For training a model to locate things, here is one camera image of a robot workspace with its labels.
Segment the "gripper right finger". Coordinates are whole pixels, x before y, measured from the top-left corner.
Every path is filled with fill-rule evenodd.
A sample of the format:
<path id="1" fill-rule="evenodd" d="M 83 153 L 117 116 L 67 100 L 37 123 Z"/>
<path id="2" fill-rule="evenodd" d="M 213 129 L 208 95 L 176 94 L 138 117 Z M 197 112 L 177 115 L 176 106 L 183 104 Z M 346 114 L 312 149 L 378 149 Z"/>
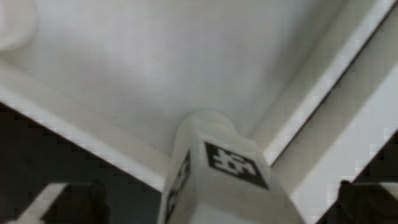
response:
<path id="1" fill-rule="evenodd" d="M 337 200 L 316 224 L 398 224 L 398 182 L 341 182 Z"/>

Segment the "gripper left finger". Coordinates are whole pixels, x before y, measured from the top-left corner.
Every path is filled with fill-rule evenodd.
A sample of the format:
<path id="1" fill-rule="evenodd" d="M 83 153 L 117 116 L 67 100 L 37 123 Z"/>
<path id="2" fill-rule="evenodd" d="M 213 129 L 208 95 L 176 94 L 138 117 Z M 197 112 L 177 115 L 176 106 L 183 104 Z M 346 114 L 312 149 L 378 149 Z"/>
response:
<path id="1" fill-rule="evenodd" d="M 49 183 L 7 224 L 110 224 L 103 183 Z"/>

